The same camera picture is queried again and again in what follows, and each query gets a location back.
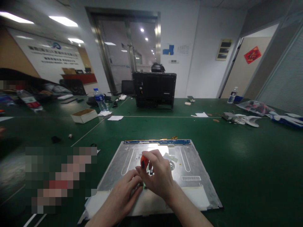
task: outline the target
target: blue circuit board strip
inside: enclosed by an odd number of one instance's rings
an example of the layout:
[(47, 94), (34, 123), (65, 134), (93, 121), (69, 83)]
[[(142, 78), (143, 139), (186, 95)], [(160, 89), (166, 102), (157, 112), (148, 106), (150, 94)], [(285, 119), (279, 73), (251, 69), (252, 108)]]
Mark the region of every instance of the blue circuit board strip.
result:
[(190, 145), (190, 140), (128, 140), (124, 144), (157, 143), (158, 145)]

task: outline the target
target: ceiling light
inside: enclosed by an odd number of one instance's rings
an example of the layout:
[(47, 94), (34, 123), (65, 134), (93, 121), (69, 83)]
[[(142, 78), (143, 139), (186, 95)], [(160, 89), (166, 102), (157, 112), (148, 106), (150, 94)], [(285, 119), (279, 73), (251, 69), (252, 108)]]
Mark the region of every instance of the ceiling light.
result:
[(19, 22), (19, 23), (25, 23), (25, 24), (33, 24), (34, 23), (34, 22), (29, 21), (29, 20), (25, 20), (21, 17), (17, 17), (15, 15), (12, 15), (8, 12), (0, 12), (0, 15), (6, 17), (8, 19), (14, 20), (16, 22)]
[(69, 27), (78, 27), (77, 23), (73, 22), (72, 20), (66, 18), (66, 17), (55, 17), (55, 16), (50, 16), (50, 19), (53, 19), (65, 26)]
[(33, 39), (33, 38), (29, 38), (29, 37), (26, 37), (26, 36), (16, 36), (18, 38), (24, 38), (24, 39)]
[(105, 44), (107, 44), (107, 45), (112, 45), (112, 46), (115, 46), (116, 44), (113, 44), (113, 43), (111, 43), (111, 42), (104, 42)]
[(68, 38), (68, 40), (75, 43), (84, 43), (81, 39)]

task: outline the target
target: red decoration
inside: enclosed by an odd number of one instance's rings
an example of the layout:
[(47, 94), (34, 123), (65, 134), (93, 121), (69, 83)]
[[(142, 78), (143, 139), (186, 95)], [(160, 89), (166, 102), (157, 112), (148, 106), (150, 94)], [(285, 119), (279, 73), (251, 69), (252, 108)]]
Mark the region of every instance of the red decoration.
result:
[(246, 59), (247, 64), (250, 64), (257, 58), (261, 57), (261, 52), (259, 51), (258, 46), (249, 51), (247, 54), (245, 54), (244, 57)]

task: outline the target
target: company logo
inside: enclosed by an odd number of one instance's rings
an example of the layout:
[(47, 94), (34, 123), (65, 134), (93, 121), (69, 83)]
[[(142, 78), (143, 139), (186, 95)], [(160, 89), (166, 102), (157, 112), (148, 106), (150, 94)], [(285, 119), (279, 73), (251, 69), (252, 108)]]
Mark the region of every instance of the company logo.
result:
[(49, 46), (50, 46), (51, 48), (61, 49), (61, 46), (60, 46), (59, 43), (52, 42), (52, 41), (47, 41), (47, 43), (49, 44)]

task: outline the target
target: window blinds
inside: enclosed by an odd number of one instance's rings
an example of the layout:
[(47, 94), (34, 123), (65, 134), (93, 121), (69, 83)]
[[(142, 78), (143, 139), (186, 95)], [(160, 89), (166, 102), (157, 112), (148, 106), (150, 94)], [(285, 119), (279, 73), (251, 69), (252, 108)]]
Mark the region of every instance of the window blinds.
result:
[(303, 29), (265, 85), (258, 101), (303, 116)]

